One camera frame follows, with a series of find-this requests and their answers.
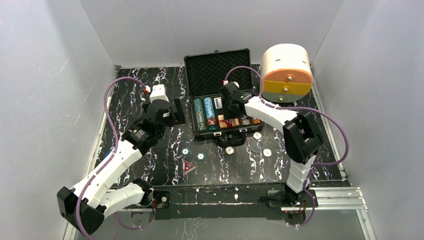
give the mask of white wall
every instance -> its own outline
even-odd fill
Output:
[[[312,62],[378,239],[424,236],[423,23],[421,0],[347,0]]]
[[[0,66],[0,239],[62,239],[114,65],[78,0],[2,0]]]
[[[312,59],[344,0],[80,0],[115,65],[175,66],[184,56],[280,43]]]

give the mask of blue poker chip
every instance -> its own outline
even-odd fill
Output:
[[[197,154],[197,160],[199,160],[199,161],[205,160],[205,155],[202,152],[199,152]]]
[[[188,147],[184,147],[184,148],[181,150],[181,154],[182,154],[182,155],[184,155],[184,156],[189,155],[189,154],[190,154],[190,149],[189,149]]]

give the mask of red triangle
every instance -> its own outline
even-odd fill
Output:
[[[196,166],[192,163],[189,163],[188,161],[184,161],[182,163],[182,169],[184,170],[184,175],[188,174],[189,172],[196,169]]]

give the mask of yellow panel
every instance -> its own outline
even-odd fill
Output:
[[[275,94],[293,94],[306,95],[311,90],[312,84],[281,82],[281,81],[263,81],[265,83],[265,91]]]

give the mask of poker chip set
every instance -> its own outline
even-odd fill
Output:
[[[219,91],[229,70],[237,66],[251,66],[248,49],[186,56],[184,63],[195,137],[214,138],[231,134],[234,130],[257,132],[262,129],[265,123],[257,118],[226,119],[225,102]],[[248,69],[235,70],[228,80],[237,82],[241,91],[253,88],[252,74]]]

